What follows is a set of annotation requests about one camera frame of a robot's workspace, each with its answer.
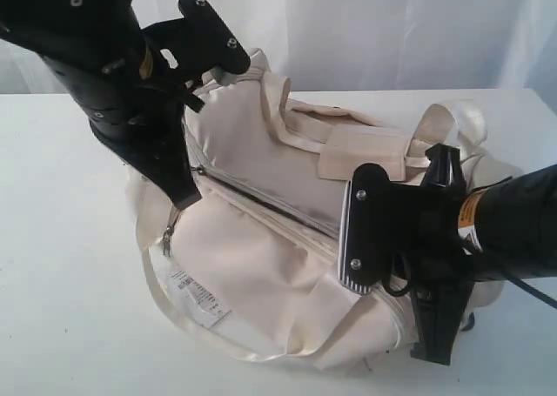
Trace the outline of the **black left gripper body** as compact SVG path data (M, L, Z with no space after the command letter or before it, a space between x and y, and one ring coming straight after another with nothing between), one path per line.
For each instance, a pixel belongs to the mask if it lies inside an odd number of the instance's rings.
M42 59L86 111L105 143L125 151L182 151L185 84L205 66L205 36L187 21L43 25Z

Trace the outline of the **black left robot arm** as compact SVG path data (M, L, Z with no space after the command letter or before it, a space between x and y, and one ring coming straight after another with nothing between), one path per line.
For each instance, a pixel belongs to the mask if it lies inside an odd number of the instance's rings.
M182 117L192 99L132 0L1 0L1 38L37 53L93 135L183 210L200 199Z

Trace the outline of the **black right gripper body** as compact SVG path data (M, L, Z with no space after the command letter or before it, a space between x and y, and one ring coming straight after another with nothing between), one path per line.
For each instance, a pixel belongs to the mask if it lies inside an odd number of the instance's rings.
M462 202L462 196L447 188L391 182L382 187L382 242L388 252L382 285L387 291L480 281L458 234Z

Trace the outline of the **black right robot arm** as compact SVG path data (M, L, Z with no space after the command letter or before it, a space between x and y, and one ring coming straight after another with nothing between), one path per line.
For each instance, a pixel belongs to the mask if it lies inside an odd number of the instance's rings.
M556 275L556 168L467 191L452 181L444 145L420 186L390 183L381 204L388 272L406 279L419 340L415 359L449 365L460 322L480 282L507 280L543 303L556 300L529 279Z

